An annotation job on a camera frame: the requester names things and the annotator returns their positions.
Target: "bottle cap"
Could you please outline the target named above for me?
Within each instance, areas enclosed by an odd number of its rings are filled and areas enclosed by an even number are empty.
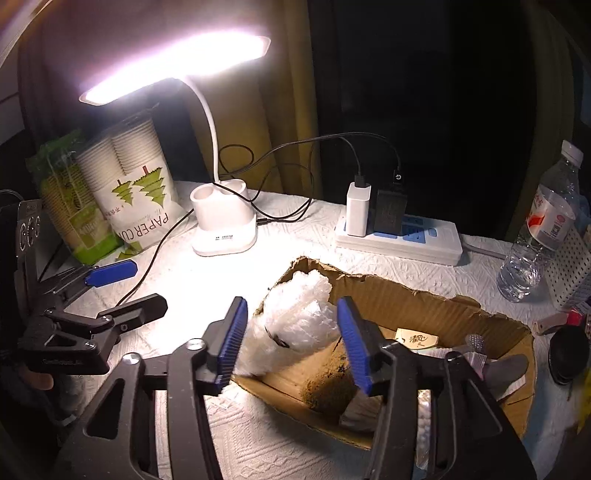
[[[571,142],[562,140],[562,154],[577,168],[583,163],[583,152],[575,147]]]

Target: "white tablecloth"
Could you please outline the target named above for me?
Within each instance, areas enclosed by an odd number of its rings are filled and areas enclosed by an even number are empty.
[[[194,184],[178,182],[179,197],[190,208],[187,198]],[[302,197],[263,193],[257,205],[275,215],[285,215],[304,201]],[[555,312],[545,288],[526,302],[514,304],[503,299],[495,285],[501,260],[464,253],[457,267],[404,260],[384,255],[335,248],[333,231],[342,205],[316,201],[306,217],[297,223],[270,223],[259,227],[256,244],[248,251],[221,257],[199,257],[191,249],[194,217],[185,231],[167,240],[147,279],[133,298],[159,293],[168,301],[168,312],[142,328],[122,336],[109,363],[115,365],[127,352],[145,357],[164,355],[190,338],[203,334],[206,326],[223,318],[232,299],[240,295],[252,312],[268,289],[301,255],[316,258],[353,274],[375,274],[417,290],[428,290],[445,297],[465,295],[476,299],[488,312],[501,312],[526,325]],[[509,245],[489,238],[466,236],[481,248],[505,252]],[[147,268],[155,247],[134,258],[139,273],[135,278],[88,291],[68,311],[94,316],[115,305]],[[113,255],[102,263],[113,260]],[[579,396],[556,386],[547,369],[548,337],[534,342],[538,379],[530,425],[524,443],[538,477],[551,469],[564,428],[577,418]],[[89,377],[87,398],[98,389],[104,377]],[[157,422],[159,469],[170,478],[164,425],[164,396],[158,396]],[[314,432],[277,413],[262,401],[230,384],[217,398],[207,399],[207,412],[217,456],[226,479],[333,479],[362,478],[368,452],[344,445]]]

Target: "black cable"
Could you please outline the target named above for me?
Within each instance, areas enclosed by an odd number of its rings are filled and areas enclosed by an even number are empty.
[[[291,144],[284,144],[284,145],[280,145],[276,150],[279,150],[279,148],[282,147],[287,147]],[[291,213],[288,213],[287,215],[283,215],[283,216],[274,216],[274,215],[270,215],[267,212],[264,212],[263,210],[261,210],[258,206],[256,206],[254,204],[254,201],[258,198],[258,196],[260,195],[262,188],[267,180],[267,178],[269,177],[269,175],[271,174],[271,172],[275,169],[278,168],[279,165],[273,165],[271,168],[269,168],[269,170],[267,171],[267,173],[265,174],[265,176],[262,179],[261,185],[259,186],[255,196],[251,199],[244,197],[242,195],[240,195],[239,193],[235,192],[232,189],[229,189],[228,187],[225,187],[224,185],[220,185],[219,183],[213,183],[214,185],[216,185],[217,187],[220,187],[230,193],[233,193],[234,195],[240,197],[242,200],[244,200],[245,202],[248,202],[252,205],[252,208],[254,208],[257,212],[259,212],[260,214],[264,215],[265,217],[267,217],[268,220],[272,220],[274,222],[284,222],[284,223],[294,223],[294,222],[298,222],[299,220],[301,220],[304,215],[306,214],[306,212],[308,211],[308,208],[310,207],[310,205],[312,204],[312,200],[313,200],[313,193],[314,193],[314,175],[312,174],[312,153],[314,152],[314,145],[312,145],[312,147],[310,148],[310,154],[308,156],[308,166],[305,167],[299,163],[293,163],[293,162],[289,162],[289,163],[282,163],[281,165],[293,165],[299,168],[303,168],[305,170],[307,170],[310,173],[310,186],[311,186],[311,193],[310,193],[310,197],[302,204],[300,205],[296,210],[294,210]],[[301,212],[301,214],[293,219],[290,217],[293,217],[294,215],[297,215],[298,213],[300,213],[300,211],[303,209],[303,211]],[[258,219],[257,220],[257,224],[258,225],[264,225],[266,223],[269,222],[265,222],[265,219]]]
[[[334,137],[334,138],[331,137],[331,138],[326,138],[326,139],[325,138],[319,138],[319,140],[305,139],[305,140],[300,141],[300,143],[306,143],[308,141],[333,140],[333,139],[334,140],[342,140],[343,142],[345,142],[349,146],[349,148],[351,149],[351,152],[353,153],[353,157],[355,158],[355,162],[357,163],[357,175],[361,175],[361,162],[359,161],[359,156],[357,155],[357,151],[355,150],[355,147],[353,146],[353,144],[349,140],[347,140],[345,137]],[[294,144],[295,143],[290,142],[290,143],[285,143],[285,144],[279,145],[278,147],[275,147],[274,148],[274,151],[277,151],[277,150],[279,150],[279,149],[281,149],[283,147],[288,147],[288,146],[294,145]],[[250,160],[250,162],[248,164],[244,165],[243,167],[238,168],[237,170],[229,171],[226,168],[226,166],[222,163],[222,160],[221,160],[221,158],[222,158],[222,151],[224,149],[226,149],[226,148],[229,148],[229,147],[239,147],[239,148],[244,148],[245,150],[248,150],[249,153],[251,154],[251,160]],[[269,155],[269,152],[265,153],[259,160],[256,161],[256,163],[258,164],[261,159],[267,157],[268,155]],[[233,179],[236,178],[234,176],[234,174],[236,174],[236,173],[243,173],[244,171],[250,170],[252,167],[255,166],[255,154],[254,154],[254,152],[250,148],[248,148],[246,145],[242,145],[242,144],[235,144],[235,143],[233,143],[233,144],[224,145],[222,148],[220,148],[217,157],[218,157],[218,162],[221,165],[221,167],[224,170],[226,170],[226,173],[222,173],[221,175],[222,176],[226,176],[227,175],[227,176],[229,176],[229,177],[231,177]]]
[[[6,193],[8,195],[13,195],[20,202],[24,202],[25,201],[25,199],[22,197],[22,195],[20,193],[18,193],[16,190],[12,190],[12,189],[0,189],[0,194],[2,194],[2,193]]]
[[[227,148],[243,148],[244,150],[248,150],[248,152],[251,155],[251,160],[250,160],[250,162],[248,162],[248,164],[245,165],[245,167],[249,167],[249,168],[250,168],[250,165],[252,165],[252,163],[255,161],[255,153],[250,148],[248,148],[246,145],[242,145],[240,143],[230,143],[228,145],[224,145],[222,148],[219,149],[219,151],[217,152],[217,161],[219,162],[221,168],[226,170],[225,174],[230,175],[231,178],[234,179],[236,177],[234,177],[234,175],[226,168],[226,166],[222,162],[222,152]]]
[[[251,168],[256,167],[260,162],[262,162],[269,155],[275,153],[277,150],[280,150],[281,148],[289,147],[290,145],[300,145],[300,144],[316,142],[316,141],[320,141],[320,140],[332,140],[335,138],[343,138],[343,137],[371,137],[371,138],[376,138],[376,139],[386,143],[393,150],[394,155],[396,156],[396,161],[397,161],[397,165],[398,165],[397,170],[400,171],[402,169],[402,163],[400,160],[400,156],[398,155],[398,150],[396,150],[396,147],[393,145],[393,143],[390,140],[388,140],[386,137],[384,137],[382,135],[374,134],[371,132],[342,132],[339,134],[320,135],[319,137],[305,138],[303,140],[295,140],[293,142],[281,144],[275,148],[270,149],[267,153],[260,156],[256,161],[251,162],[244,167],[237,168],[236,170],[232,170],[232,171],[228,172],[228,174],[236,175],[239,173],[243,173],[247,170],[250,170]]]
[[[186,220],[187,217],[189,215],[191,215],[192,213],[193,213],[193,209],[190,209],[177,223],[175,223],[170,228],[170,230],[168,230],[168,232],[166,232],[166,234],[162,237],[162,240],[160,240],[160,242],[158,243],[158,246],[156,247],[156,251],[154,252],[154,256],[152,257],[152,260],[150,261],[148,268],[144,272],[144,275],[142,275],[142,278],[139,279],[139,282],[137,282],[135,284],[135,286],[131,290],[129,290],[129,292],[127,292],[125,295],[123,295],[121,300],[118,301],[117,304],[115,305],[116,307],[121,305],[127,298],[131,297],[136,291],[138,291],[139,287],[141,286],[141,284],[144,282],[144,280],[148,276],[148,273],[150,273],[150,269],[152,269],[152,265],[154,265],[154,261],[156,260],[156,256],[158,255],[158,252],[160,252],[160,248],[162,247],[162,244],[164,243],[164,241],[168,238],[168,236],[172,233],[172,231],[176,227],[178,227],[182,223],[182,221]]]
[[[49,257],[49,260],[47,261],[47,263],[45,264],[45,267],[43,267],[43,271],[41,272],[41,275],[39,275],[39,279],[37,281],[41,281],[43,280],[43,277],[45,276],[45,274],[47,273],[47,270],[49,269],[49,266],[53,263],[53,261],[56,259],[57,254],[60,252],[61,248],[65,245],[63,240],[60,240],[60,242],[57,244],[56,249],[53,251],[53,253],[51,254],[51,256]]]

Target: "black power adapter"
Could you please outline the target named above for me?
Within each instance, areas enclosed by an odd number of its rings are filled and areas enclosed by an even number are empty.
[[[402,217],[407,200],[402,183],[394,183],[389,189],[379,189],[375,201],[374,232],[402,235]]]

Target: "cardboard box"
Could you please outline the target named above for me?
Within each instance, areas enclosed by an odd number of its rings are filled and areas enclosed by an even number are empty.
[[[468,297],[445,299],[426,291],[416,291],[399,283],[375,275],[349,275],[330,265],[300,257],[279,279],[291,279],[295,271],[308,273],[319,270],[329,278],[333,289],[329,300],[335,303],[343,296],[353,297],[361,315],[389,330],[407,328],[439,336],[439,345],[462,345],[468,333],[484,337],[487,353],[493,358],[523,353],[530,361],[525,375],[525,386],[509,395],[502,408],[513,428],[523,437],[527,418],[534,399],[536,364],[533,337],[521,322],[502,314],[490,314]],[[300,386],[311,372],[318,370],[330,348],[318,352],[281,372],[264,377],[235,377],[242,388],[262,399],[276,410],[308,425],[314,430],[331,435],[345,443],[364,449],[371,448],[372,435],[353,432],[338,425],[338,418],[328,417],[309,409],[300,397]]]

